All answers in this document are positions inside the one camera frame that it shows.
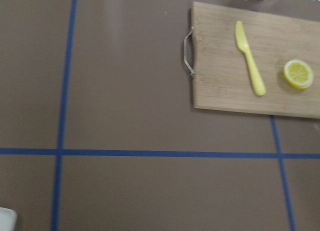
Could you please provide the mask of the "wooden cutting board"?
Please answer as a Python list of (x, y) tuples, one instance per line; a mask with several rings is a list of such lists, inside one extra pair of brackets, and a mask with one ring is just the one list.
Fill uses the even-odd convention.
[[(248, 65), (236, 43), (236, 22), (242, 21), (253, 59), (266, 87), (254, 93)], [(287, 16), (194, 2), (193, 106), (231, 111), (317, 119), (320, 116), (320, 24)], [(310, 87), (286, 81), (287, 62), (299, 59), (314, 73)]]

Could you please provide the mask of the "yellow plastic knife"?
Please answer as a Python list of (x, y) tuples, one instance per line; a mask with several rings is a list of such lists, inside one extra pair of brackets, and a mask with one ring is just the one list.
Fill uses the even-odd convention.
[(257, 96), (264, 96), (267, 90), (260, 71), (256, 65), (255, 59), (252, 55), (243, 22), (240, 20), (237, 20), (235, 23), (235, 41), (238, 49), (245, 57), (253, 92)]

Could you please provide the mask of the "yellow lemon slices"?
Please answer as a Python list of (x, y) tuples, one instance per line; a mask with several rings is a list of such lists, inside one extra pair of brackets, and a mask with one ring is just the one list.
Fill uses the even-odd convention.
[(300, 59), (288, 61), (283, 67), (285, 80), (296, 89), (307, 89), (314, 82), (314, 72), (311, 67)]

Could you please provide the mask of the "white rectangular tray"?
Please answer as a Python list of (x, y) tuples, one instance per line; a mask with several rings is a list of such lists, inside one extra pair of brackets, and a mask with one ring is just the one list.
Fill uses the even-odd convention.
[(14, 231), (17, 222), (17, 213), (13, 209), (0, 208), (0, 231)]

